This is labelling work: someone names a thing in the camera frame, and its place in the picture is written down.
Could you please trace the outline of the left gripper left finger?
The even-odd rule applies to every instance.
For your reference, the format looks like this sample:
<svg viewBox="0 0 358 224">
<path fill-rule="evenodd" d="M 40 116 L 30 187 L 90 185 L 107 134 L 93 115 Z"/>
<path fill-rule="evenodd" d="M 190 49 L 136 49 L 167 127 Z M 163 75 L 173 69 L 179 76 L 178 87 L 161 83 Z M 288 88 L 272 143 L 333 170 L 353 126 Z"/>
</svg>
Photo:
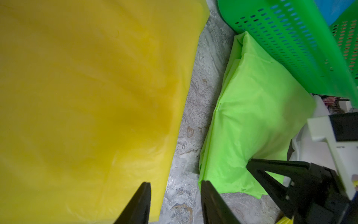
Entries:
<svg viewBox="0 0 358 224">
<path fill-rule="evenodd" d="M 151 184 L 143 182 L 114 224 L 148 224 L 151 206 Z"/>
</svg>

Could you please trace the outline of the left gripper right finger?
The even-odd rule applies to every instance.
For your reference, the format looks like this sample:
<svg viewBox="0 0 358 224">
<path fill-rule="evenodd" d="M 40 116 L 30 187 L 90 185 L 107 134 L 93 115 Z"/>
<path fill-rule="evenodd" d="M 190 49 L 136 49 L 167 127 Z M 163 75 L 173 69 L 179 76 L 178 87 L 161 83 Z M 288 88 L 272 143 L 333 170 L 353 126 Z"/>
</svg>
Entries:
<svg viewBox="0 0 358 224">
<path fill-rule="evenodd" d="M 240 224 L 210 181 L 201 182 L 204 224 Z"/>
</svg>

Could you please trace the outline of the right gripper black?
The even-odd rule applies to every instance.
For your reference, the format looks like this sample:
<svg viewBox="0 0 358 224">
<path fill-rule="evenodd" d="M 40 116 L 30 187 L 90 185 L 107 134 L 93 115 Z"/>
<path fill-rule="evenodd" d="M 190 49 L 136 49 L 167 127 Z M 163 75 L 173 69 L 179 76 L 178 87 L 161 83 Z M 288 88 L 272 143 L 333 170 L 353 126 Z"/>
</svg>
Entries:
<svg viewBox="0 0 358 224">
<path fill-rule="evenodd" d="M 251 159 L 246 168 L 294 224 L 358 222 L 358 193 L 350 199 L 332 169 L 263 159 Z"/>
</svg>

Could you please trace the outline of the green plastic basket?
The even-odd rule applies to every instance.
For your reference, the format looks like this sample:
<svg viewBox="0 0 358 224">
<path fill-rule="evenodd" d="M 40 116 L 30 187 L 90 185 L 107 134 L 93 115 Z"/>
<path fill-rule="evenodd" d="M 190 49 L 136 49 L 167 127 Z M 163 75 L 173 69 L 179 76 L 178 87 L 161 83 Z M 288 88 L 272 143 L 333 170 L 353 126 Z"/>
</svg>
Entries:
<svg viewBox="0 0 358 224">
<path fill-rule="evenodd" d="M 314 1 L 218 1 L 224 21 L 248 32 L 310 93 L 358 106 L 358 3 L 327 25 Z"/>
</svg>

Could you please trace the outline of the light green raincoat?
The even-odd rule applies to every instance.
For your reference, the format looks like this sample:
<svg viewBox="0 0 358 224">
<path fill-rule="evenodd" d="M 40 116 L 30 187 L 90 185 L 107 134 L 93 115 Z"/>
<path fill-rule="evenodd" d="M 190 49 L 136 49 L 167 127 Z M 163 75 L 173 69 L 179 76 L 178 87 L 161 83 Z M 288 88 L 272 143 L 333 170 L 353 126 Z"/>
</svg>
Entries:
<svg viewBox="0 0 358 224">
<path fill-rule="evenodd" d="M 236 35 L 199 161 L 199 183 L 260 199 L 251 158 L 287 159 L 291 140 L 316 109 L 313 97 L 248 33 Z"/>
</svg>

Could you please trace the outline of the blue raincoat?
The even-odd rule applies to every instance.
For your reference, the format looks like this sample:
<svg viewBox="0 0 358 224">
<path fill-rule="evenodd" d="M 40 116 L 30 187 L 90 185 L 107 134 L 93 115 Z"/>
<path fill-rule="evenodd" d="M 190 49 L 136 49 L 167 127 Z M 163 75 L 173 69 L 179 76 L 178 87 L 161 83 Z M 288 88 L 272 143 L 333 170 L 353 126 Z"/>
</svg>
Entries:
<svg viewBox="0 0 358 224">
<path fill-rule="evenodd" d="M 331 26 L 355 0 L 314 0 L 314 2 L 327 25 Z"/>
</svg>

